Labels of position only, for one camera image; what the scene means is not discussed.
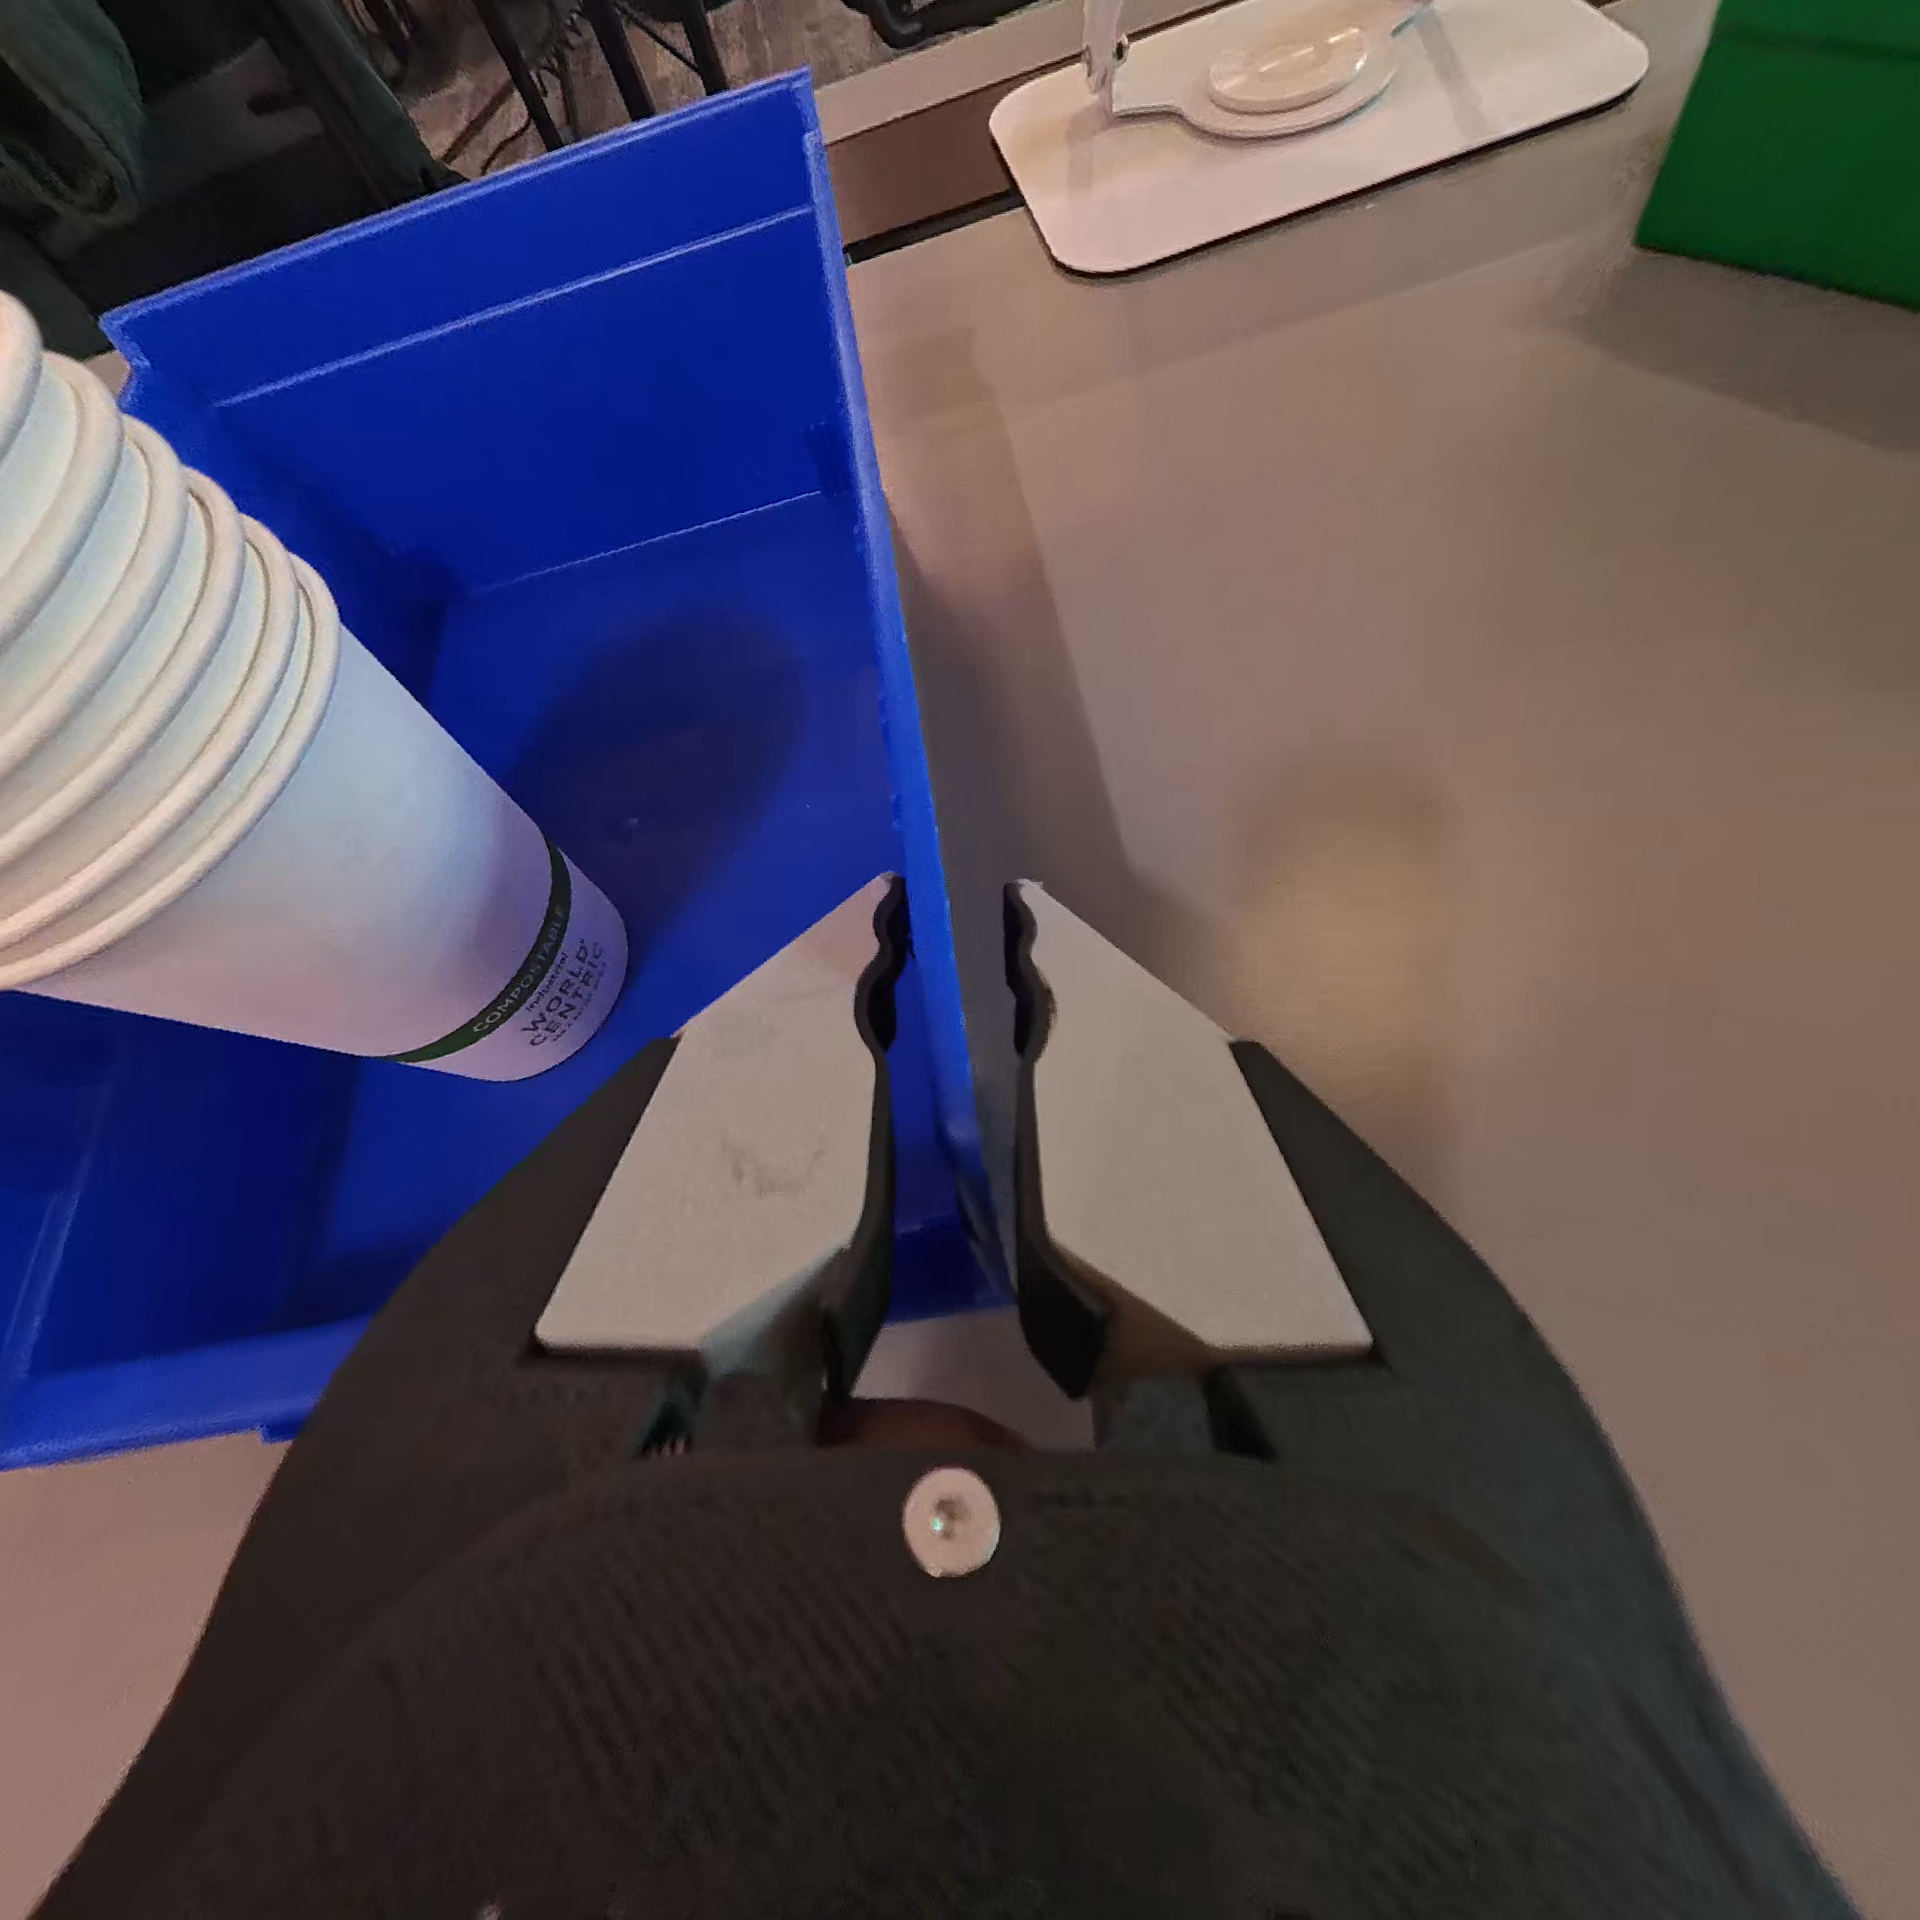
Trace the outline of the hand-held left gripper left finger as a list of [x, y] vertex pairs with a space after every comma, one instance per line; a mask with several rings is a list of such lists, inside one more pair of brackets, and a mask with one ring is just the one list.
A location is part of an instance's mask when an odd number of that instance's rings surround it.
[[892, 1302], [907, 957], [906, 878], [883, 873], [683, 1024], [534, 1322], [542, 1353], [848, 1397]]

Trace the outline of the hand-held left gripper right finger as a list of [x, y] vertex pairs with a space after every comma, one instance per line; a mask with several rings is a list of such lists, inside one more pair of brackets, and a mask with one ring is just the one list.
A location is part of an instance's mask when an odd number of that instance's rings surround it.
[[1234, 1365], [1370, 1361], [1372, 1331], [1234, 1041], [1032, 881], [1000, 896], [1015, 1000], [1015, 1282], [1076, 1402]]

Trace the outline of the stack of nested paper cups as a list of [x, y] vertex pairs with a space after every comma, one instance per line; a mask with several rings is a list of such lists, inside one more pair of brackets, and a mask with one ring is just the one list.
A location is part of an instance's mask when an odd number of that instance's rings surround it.
[[578, 1055], [608, 896], [10, 295], [2, 442], [4, 990], [483, 1083]]

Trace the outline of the blue plastic bin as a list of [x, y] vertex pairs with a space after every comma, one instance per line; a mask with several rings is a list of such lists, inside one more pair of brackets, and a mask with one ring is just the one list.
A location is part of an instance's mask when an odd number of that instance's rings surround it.
[[532, 819], [250, 1035], [4, 994], [4, 1471], [290, 1435], [406, 1271], [646, 1041], [906, 883], [895, 1320], [1004, 1297], [824, 135], [767, 80], [118, 307], [124, 403]]

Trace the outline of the green plastic bin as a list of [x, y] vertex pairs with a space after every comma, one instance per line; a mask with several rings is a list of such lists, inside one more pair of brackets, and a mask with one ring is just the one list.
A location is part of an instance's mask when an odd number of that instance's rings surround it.
[[1642, 250], [1917, 309], [1917, 5], [1720, 2]]

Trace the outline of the dark green chair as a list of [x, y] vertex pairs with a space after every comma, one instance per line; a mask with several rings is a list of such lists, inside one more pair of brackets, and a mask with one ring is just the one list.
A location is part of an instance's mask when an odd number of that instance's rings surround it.
[[448, 182], [341, 5], [2, 5], [2, 283], [69, 358]]

